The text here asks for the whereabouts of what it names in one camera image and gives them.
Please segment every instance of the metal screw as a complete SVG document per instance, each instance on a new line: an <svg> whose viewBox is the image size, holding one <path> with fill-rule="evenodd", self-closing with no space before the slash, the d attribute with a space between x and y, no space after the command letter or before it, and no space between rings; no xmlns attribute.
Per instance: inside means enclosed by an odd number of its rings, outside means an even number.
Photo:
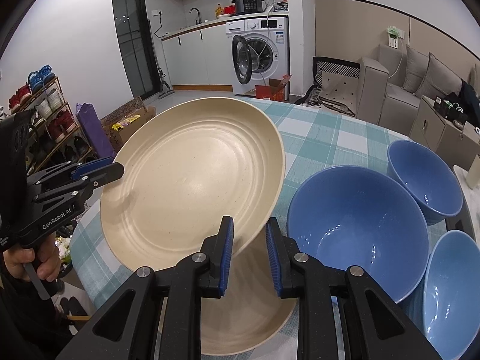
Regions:
<svg viewBox="0 0 480 360"><path fill-rule="evenodd" d="M299 263L304 263L306 261L308 261L308 254L307 253L297 253L295 254L295 256L293 256L293 258L298 261Z"/></svg>
<svg viewBox="0 0 480 360"><path fill-rule="evenodd" d="M205 253L202 253L201 251L198 253L195 253L192 255L191 259L195 261L196 263L201 263L205 261L207 258L207 255Z"/></svg>
<svg viewBox="0 0 480 360"><path fill-rule="evenodd" d="M354 276L360 277L363 276L363 269L362 267L354 265L350 268L350 273Z"/></svg>
<svg viewBox="0 0 480 360"><path fill-rule="evenodd" d="M142 266L137 269L137 276L139 278L146 278L152 270L147 266Z"/></svg>

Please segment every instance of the washing machine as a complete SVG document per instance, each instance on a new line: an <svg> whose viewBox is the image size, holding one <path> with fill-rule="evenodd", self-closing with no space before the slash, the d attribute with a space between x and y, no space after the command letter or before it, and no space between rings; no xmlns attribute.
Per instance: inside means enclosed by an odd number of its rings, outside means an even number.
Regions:
<svg viewBox="0 0 480 360"><path fill-rule="evenodd" d="M268 85L268 79L281 80L290 73L289 20L270 16L229 21L226 36L232 39L231 83L236 95ZM289 87L285 90L286 100Z"/></svg>

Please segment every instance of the tablecloth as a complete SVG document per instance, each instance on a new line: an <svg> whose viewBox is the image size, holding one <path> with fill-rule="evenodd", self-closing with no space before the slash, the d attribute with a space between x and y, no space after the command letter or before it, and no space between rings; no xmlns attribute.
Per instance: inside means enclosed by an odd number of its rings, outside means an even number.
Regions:
<svg viewBox="0 0 480 360"><path fill-rule="evenodd" d="M404 135L345 115L318 108L243 98L263 110L280 131L286 169L282 192L272 216L286 234L287 211L298 187L312 174L336 165L359 165L386 174L387 148ZM100 223L100 201L83 216L70 244L74 268L96 307L100 307L130 276L109 249ZM445 221L428 228L430 250L446 232ZM338 308L334 306L339 358L344 359ZM296 359L298 308L284 327L254 350L234 356L202 356L203 360Z"/></svg>

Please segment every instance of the blue sneaker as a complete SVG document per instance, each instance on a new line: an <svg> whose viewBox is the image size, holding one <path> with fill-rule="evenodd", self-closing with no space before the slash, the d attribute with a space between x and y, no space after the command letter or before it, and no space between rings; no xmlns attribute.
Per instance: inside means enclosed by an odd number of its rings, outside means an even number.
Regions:
<svg viewBox="0 0 480 360"><path fill-rule="evenodd" d="M30 89L32 90L32 95L37 93L40 89L43 88L43 82L40 78L37 71L33 71L28 76L28 85L30 85Z"/></svg>
<svg viewBox="0 0 480 360"><path fill-rule="evenodd" d="M38 72L38 75L45 85L55 78L55 74L52 73L52 68L49 64L46 64L44 67L42 67L42 69L40 69Z"/></svg>

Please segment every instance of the gray drawer cabinet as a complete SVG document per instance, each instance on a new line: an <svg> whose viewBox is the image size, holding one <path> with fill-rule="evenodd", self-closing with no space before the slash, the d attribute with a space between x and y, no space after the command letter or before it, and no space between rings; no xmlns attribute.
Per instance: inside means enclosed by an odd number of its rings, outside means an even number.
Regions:
<svg viewBox="0 0 480 360"><path fill-rule="evenodd" d="M450 168L469 170L480 152L480 136L470 123L462 131L434 110L434 101L422 97L409 138L435 152Z"/></svg>

